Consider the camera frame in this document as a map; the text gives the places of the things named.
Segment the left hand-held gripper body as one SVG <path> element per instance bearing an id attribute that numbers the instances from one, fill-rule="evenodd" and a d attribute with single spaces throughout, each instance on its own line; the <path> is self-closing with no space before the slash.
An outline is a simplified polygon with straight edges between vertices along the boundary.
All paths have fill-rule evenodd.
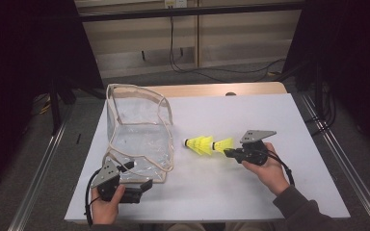
<path id="1" fill-rule="evenodd" d="M 119 186 L 120 175 L 117 166 L 112 161 L 107 161 L 94 175 L 90 188 L 97 188 L 99 196 L 104 201 L 110 201 Z M 134 193 L 134 188 L 126 188 L 120 203 L 139 203 L 140 193 Z"/>

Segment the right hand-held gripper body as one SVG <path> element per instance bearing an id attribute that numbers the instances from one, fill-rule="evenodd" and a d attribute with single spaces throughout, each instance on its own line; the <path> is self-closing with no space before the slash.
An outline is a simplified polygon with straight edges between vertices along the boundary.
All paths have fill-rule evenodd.
<path id="1" fill-rule="evenodd" d="M 240 139 L 242 144 L 241 156 L 237 158 L 237 162 L 241 164 L 247 161 L 251 164 L 262 166 L 267 162 L 267 148 L 263 139 L 275 135 L 276 131 L 265 130 L 248 130 Z"/>

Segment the clear plastic bag beige trim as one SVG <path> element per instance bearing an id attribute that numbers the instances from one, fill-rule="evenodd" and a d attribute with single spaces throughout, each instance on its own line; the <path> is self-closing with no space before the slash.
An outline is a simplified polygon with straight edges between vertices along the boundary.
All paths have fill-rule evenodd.
<path id="1" fill-rule="evenodd" d="M 132 161 L 124 183 L 166 181 L 173 170 L 172 109 L 161 93 L 144 87 L 110 84 L 106 89 L 108 147 L 103 161 Z"/>

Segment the person's right hand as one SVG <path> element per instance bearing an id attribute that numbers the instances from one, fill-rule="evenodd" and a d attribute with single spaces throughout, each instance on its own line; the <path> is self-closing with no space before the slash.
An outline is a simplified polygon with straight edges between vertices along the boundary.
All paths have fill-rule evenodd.
<path id="1" fill-rule="evenodd" d="M 256 174 L 259 180 L 275 196 L 279 196 L 290 186 L 284 176 L 281 163 L 273 158 L 269 158 L 267 162 L 262 166 L 257 166 L 247 161 L 243 161 L 242 165 L 246 169 Z"/>

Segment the person's left hand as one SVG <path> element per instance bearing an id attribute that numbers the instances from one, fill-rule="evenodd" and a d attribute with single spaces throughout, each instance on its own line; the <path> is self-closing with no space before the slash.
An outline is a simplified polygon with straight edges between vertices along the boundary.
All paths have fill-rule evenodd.
<path id="1" fill-rule="evenodd" d="M 119 214 L 119 202 L 124 194 L 125 187 L 119 185 L 110 201 L 103 201 L 99 198 L 97 188 L 92 189 L 92 222 L 94 224 L 113 224 Z"/>

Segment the black metal stand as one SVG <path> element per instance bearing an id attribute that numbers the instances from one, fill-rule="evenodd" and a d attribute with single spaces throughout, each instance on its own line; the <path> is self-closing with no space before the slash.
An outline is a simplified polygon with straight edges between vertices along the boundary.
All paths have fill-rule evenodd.
<path id="1" fill-rule="evenodd" d="M 59 109 L 58 92 L 56 89 L 56 80 L 52 79 L 50 83 L 50 107 L 52 112 L 53 130 L 52 135 L 56 135 L 61 127 L 62 119 Z"/>

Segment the beige wooden cabinet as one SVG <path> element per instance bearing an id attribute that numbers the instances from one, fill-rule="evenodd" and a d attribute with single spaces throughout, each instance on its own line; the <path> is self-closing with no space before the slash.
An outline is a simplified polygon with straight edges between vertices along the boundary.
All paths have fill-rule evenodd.
<path id="1" fill-rule="evenodd" d="M 104 79 L 282 58 L 304 0 L 76 0 Z"/>

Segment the dark curtain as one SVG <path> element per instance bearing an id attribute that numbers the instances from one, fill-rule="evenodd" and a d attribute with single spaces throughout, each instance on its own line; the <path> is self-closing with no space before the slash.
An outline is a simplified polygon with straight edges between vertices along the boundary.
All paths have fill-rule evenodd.
<path id="1" fill-rule="evenodd" d="M 284 70 L 305 90 L 317 75 L 370 138 L 370 0 L 304 0 Z"/>
<path id="2" fill-rule="evenodd" d="M 75 0 L 0 0 L 0 171 L 31 118 L 34 99 L 101 89 Z"/>

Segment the aluminium floor rail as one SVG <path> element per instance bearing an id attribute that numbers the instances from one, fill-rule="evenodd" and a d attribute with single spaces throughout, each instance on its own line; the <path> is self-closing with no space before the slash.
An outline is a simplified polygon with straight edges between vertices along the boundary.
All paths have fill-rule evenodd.
<path id="1" fill-rule="evenodd" d="M 363 208 L 370 218 L 370 191 L 368 190 L 362 179 L 359 177 L 356 169 L 352 165 L 350 159 L 347 157 L 344 149 L 339 144 L 332 130 L 316 112 L 315 103 L 313 102 L 313 100 L 308 94 L 304 94 L 302 96 L 302 100 L 308 112 L 313 117 L 313 121 L 318 128 L 318 132 L 322 134 L 325 142 L 330 148 L 330 151 L 332 152 L 337 163 L 340 165 L 343 173 L 346 175 L 360 203 L 362 204 Z"/>
<path id="2" fill-rule="evenodd" d="M 23 196 L 23 199 L 16 210 L 8 231 L 24 231 L 39 197 L 43 181 L 47 175 L 47 171 L 51 166 L 51 162 L 62 140 L 72 111 L 73 106 L 66 106 L 65 111 L 62 113 L 63 121 L 60 123 L 60 127 L 58 128 L 57 132 L 51 137 L 40 161 L 39 167 L 28 187 L 27 192 Z"/>

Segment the white wall socket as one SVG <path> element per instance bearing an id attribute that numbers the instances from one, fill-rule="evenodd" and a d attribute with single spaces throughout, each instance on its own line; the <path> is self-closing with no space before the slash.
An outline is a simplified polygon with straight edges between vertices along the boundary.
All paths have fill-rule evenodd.
<path id="1" fill-rule="evenodd" d="M 164 0 L 166 9 L 186 8 L 187 0 Z"/>

